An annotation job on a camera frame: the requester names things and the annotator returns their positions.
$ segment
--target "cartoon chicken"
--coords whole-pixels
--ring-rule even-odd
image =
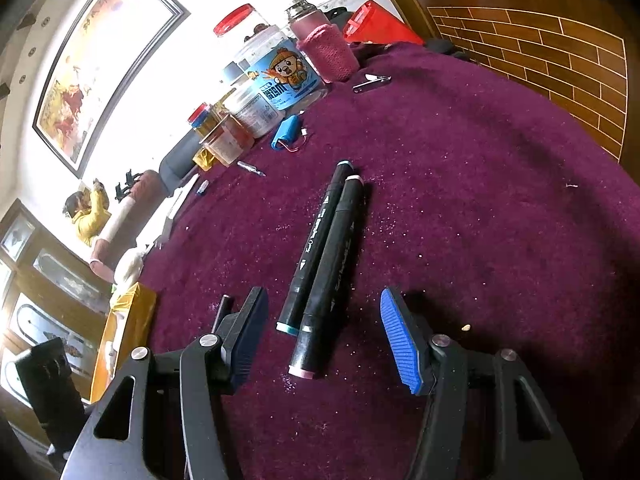
[[[296,92],[302,88],[302,83],[306,80],[305,64],[298,54],[284,47],[276,51],[276,57],[271,61],[269,69],[262,73],[278,83],[288,84]]]

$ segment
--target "screw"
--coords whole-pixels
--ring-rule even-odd
[[[136,361],[144,359],[147,354],[149,354],[149,350],[147,350],[144,346],[139,346],[138,348],[134,348],[131,351],[131,357],[133,357]]]
[[[442,348],[446,348],[451,344],[451,338],[448,335],[444,334],[436,334],[431,338],[433,344],[436,346],[440,346]]]
[[[214,334],[205,334],[200,338],[200,346],[213,346],[218,342],[218,336]]]
[[[518,358],[518,354],[516,354],[515,350],[505,348],[503,350],[500,350],[500,357],[505,361],[515,361]]]

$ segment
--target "black hair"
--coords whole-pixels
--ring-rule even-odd
[[[82,200],[82,196],[84,193],[82,191],[76,191],[75,193],[69,195],[69,198],[66,199],[65,206],[62,209],[62,213],[69,216],[69,218],[73,218],[78,214],[78,202]]]

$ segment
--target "pink knitted cover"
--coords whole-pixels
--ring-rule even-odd
[[[327,83],[346,81],[360,68],[337,25],[320,25],[298,41],[298,49],[309,57]]]

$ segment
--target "red container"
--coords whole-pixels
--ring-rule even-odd
[[[347,22],[343,30],[344,39],[370,41],[371,43],[393,43],[409,41],[424,44],[424,40],[391,12],[373,0],[365,2]]]

